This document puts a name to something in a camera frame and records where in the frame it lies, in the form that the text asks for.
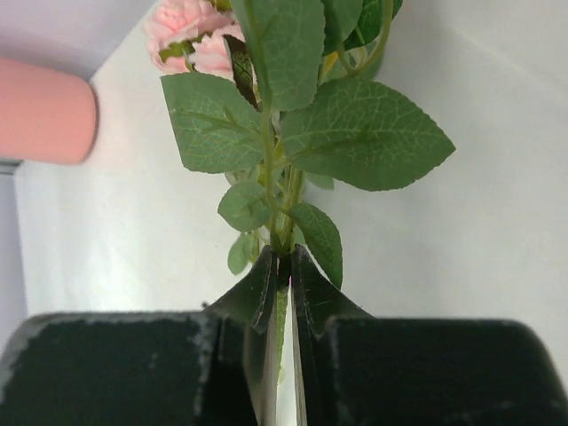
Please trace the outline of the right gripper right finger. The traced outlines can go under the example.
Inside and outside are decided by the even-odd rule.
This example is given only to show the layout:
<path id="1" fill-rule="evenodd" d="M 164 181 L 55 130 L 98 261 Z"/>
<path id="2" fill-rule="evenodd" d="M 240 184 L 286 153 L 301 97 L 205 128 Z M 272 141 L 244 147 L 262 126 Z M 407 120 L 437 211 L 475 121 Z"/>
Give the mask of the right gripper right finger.
<path id="1" fill-rule="evenodd" d="M 567 395 L 540 338 L 503 319 L 376 318 L 291 257 L 301 425 L 564 425 Z"/>

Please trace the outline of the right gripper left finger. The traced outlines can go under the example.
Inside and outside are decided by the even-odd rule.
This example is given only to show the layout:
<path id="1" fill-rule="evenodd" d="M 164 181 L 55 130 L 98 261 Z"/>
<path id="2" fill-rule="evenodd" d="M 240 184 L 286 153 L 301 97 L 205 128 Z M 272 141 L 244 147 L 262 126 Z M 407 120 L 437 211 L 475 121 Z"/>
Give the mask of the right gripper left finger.
<path id="1" fill-rule="evenodd" d="M 59 312 L 1 358 L 4 425 L 273 425 L 277 258 L 191 312 Z"/>

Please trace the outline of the peach rose stem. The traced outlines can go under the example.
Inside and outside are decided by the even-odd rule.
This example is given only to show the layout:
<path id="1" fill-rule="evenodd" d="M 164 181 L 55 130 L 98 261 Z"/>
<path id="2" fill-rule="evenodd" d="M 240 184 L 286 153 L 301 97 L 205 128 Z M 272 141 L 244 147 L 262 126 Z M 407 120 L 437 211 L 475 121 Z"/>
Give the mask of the peach rose stem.
<path id="1" fill-rule="evenodd" d="M 324 51 L 309 106 L 285 113 L 280 134 L 296 177 L 312 175 L 367 192 L 405 188 L 454 153 L 452 140 L 411 99 L 375 81 L 400 1 L 365 1 L 358 21 Z"/>

